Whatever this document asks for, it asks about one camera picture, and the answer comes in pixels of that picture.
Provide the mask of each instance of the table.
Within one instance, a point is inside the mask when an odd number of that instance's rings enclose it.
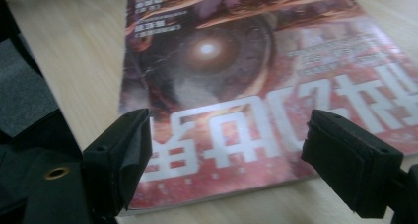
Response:
[[[357,0],[418,65],[418,1]],[[118,118],[125,0],[8,0],[82,149]],[[404,164],[418,163],[418,157]],[[362,220],[321,179],[120,218],[121,223],[389,223]]]

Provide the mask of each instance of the wooden table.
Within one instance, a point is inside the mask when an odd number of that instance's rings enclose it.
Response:
[[[358,0],[418,65],[418,0]],[[117,118],[125,0],[8,0],[84,149]],[[417,157],[404,164],[418,163]],[[362,220],[321,180],[120,218],[121,223],[389,223]]]

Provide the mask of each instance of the floor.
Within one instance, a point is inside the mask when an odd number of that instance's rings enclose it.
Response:
[[[9,40],[0,43],[0,130],[16,136],[57,109],[43,78],[33,72]]]

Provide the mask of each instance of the magazine cover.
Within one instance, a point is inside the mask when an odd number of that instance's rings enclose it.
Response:
[[[279,185],[312,109],[418,151],[418,70],[355,0],[128,0],[120,112],[152,111],[131,210]]]

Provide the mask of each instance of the magazine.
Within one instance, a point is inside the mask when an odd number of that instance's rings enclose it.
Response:
[[[119,111],[151,110],[154,150],[129,213],[313,175],[312,109],[418,151],[418,68],[355,0],[128,0],[126,18]]]

